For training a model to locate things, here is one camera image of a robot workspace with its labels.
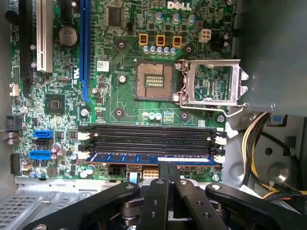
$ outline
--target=black connector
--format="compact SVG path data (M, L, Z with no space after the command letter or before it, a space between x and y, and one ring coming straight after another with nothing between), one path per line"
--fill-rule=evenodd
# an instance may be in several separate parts
M23 128L23 120L18 115L6 116L6 129L8 131L21 131Z
M13 153L10 155L10 159L11 159L11 173L14 175L19 174L20 172L20 162L19 162L19 158L20 154L19 153Z

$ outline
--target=chip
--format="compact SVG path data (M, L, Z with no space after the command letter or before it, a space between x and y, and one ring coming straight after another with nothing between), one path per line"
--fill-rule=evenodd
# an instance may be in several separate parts
M49 115L65 114L65 95L64 94L45 94L45 113Z
M121 28L123 25L123 8L118 6L109 6L107 12L108 26Z

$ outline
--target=blue sata port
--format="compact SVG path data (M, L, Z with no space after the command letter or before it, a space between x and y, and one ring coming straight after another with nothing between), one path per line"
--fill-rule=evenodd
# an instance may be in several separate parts
M50 160L51 151L48 150L32 150L29 152L29 158L32 160Z
M51 130L35 130L34 131L34 138L53 138L53 131Z

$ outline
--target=blue pcie slot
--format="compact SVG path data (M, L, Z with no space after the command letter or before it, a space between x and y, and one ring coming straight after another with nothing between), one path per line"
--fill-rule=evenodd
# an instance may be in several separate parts
M83 84L83 99L86 102L90 102L87 97L87 82L90 74L91 0L80 0L80 8L79 78Z

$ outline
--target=black square chip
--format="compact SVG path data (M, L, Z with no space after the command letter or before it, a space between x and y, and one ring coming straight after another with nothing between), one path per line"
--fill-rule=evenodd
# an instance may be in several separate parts
M118 6L109 6L107 20L109 27L121 28L123 25L123 8Z

